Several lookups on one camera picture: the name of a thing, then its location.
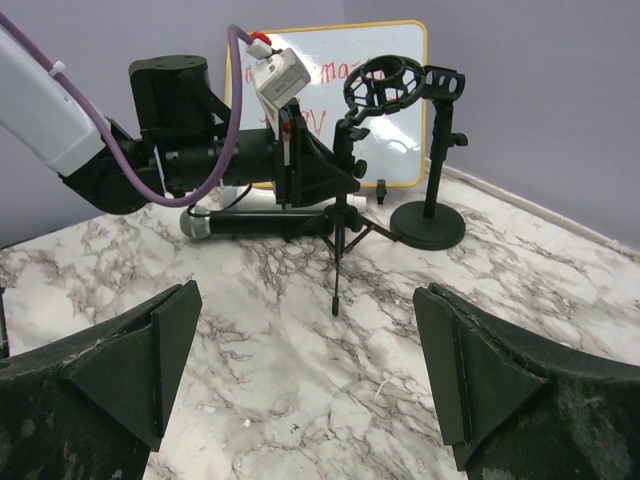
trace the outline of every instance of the yellow whiteboard frame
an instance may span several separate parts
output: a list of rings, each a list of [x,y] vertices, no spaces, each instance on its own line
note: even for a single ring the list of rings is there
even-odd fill
[[[417,25],[422,29],[423,35],[423,46],[422,46],[422,64],[428,65],[429,63],[429,29],[427,26],[422,23],[420,20],[391,20],[387,22],[368,22],[368,23],[346,23],[346,24],[338,24],[338,25],[325,25],[321,27],[299,27],[299,28],[282,28],[276,30],[260,30],[263,33],[269,34],[281,34],[281,33],[300,33],[300,32],[317,32],[319,30],[343,30],[346,28],[366,28],[366,27],[388,27],[393,25]],[[227,65],[226,65],[226,74],[225,74],[225,82],[224,82],[224,103],[229,106],[229,102],[231,101],[231,53],[229,51],[229,47],[227,47]],[[389,188],[411,188],[419,185],[423,180],[427,172],[427,108],[429,102],[422,102],[422,151],[420,152],[420,175],[418,180],[413,183],[396,183],[389,184],[387,187]],[[254,185],[257,188],[271,188],[271,183],[261,183]],[[375,188],[375,183],[363,183],[362,187],[364,188]]]

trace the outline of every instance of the round black base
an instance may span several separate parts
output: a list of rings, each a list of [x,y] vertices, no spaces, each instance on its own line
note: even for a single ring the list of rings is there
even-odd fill
[[[462,215],[438,203],[433,218],[424,218],[424,202],[398,207],[391,215],[391,231],[400,242],[420,250],[446,250],[462,241],[466,225]]]

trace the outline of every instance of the marble table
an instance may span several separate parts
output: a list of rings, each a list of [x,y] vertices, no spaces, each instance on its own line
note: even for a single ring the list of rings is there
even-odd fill
[[[145,480],[465,478],[440,438],[415,288],[439,282],[545,337],[640,365],[640,261],[459,181],[441,190],[468,222],[465,240],[434,253],[370,235],[344,261],[338,318],[321,241],[194,243],[175,210],[104,216],[4,250],[12,354],[195,279],[202,316]],[[369,216],[387,225],[422,192],[394,191]]]

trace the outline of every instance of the whiteboard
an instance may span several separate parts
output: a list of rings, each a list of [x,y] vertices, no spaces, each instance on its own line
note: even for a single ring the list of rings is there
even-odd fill
[[[333,146],[336,121],[347,113],[342,94],[345,78],[368,59],[394,54],[427,63],[428,33],[414,20],[264,31],[273,47],[292,48],[311,74],[311,83],[298,95],[309,131],[327,147]],[[245,51],[241,43],[240,51]],[[242,129],[265,127],[264,112],[252,85],[255,59],[242,57]],[[231,102],[231,65],[227,53],[225,101]],[[385,180],[389,187],[412,187],[423,179],[426,163],[427,102],[419,101],[396,114],[368,118],[371,130],[354,148],[356,159],[367,161],[363,187]]]

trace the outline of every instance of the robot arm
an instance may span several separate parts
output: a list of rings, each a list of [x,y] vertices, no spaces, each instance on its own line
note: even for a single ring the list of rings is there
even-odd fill
[[[276,183],[278,203],[306,206],[305,192],[333,182],[334,191],[359,185],[332,165],[330,151],[315,148],[295,95],[310,76],[295,53],[275,51],[264,36],[248,47],[256,94],[268,128],[241,130],[225,184]],[[148,200],[131,184],[87,113],[4,29],[0,28],[0,124],[22,140],[61,180],[100,210],[126,214]],[[141,138],[113,120],[108,125],[128,164],[154,192],[184,197],[216,166],[229,128],[230,110],[209,90],[207,63],[191,55],[156,57],[129,69]],[[296,125],[292,141],[290,125]],[[308,175],[313,170],[314,176]]]

